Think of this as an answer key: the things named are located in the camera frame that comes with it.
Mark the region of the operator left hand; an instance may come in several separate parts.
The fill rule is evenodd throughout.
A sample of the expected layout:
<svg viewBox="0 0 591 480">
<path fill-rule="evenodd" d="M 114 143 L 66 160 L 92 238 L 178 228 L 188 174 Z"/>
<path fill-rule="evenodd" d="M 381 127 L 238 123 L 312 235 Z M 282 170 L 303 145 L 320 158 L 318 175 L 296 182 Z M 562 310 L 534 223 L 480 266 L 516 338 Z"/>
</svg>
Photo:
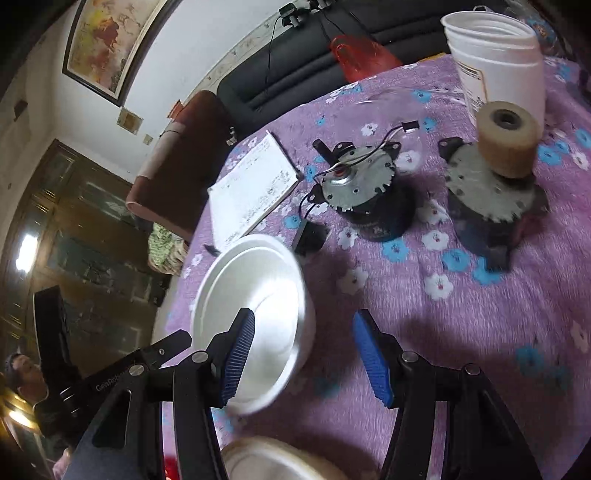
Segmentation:
<svg viewBox="0 0 591 480">
<path fill-rule="evenodd" d="M 53 465 L 52 473 L 55 480 L 62 480 L 71 463 L 73 450 L 65 448 L 59 460 Z"/>
</svg>

